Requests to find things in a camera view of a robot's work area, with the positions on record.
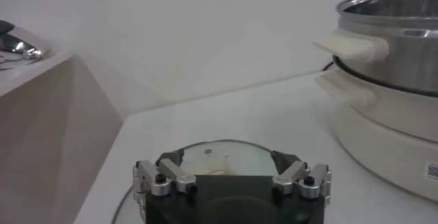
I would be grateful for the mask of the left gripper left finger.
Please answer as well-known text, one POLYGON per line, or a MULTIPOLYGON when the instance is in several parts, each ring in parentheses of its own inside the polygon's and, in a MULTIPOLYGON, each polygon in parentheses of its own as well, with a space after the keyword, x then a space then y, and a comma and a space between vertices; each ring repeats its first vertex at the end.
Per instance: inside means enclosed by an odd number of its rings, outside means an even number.
POLYGON ((155 163, 137 161, 133 166, 133 198, 137 202, 145 202, 148 194, 165 197, 171 193, 172 185, 183 194, 196 192, 196 176, 180 167, 183 156, 184 150, 178 149, 161 154, 155 163))

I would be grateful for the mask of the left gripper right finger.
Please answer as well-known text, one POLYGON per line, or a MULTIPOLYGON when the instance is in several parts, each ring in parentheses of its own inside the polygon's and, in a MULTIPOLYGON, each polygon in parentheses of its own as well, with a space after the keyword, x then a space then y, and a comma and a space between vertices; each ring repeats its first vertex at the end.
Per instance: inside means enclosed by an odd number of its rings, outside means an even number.
POLYGON ((271 151, 278 175, 272 178, 273 189, 280 195, 290 195, 294 191, 305 199, 331 199, 332 170, 327 164, 308 164, 298 156, 280 151, 271 151))

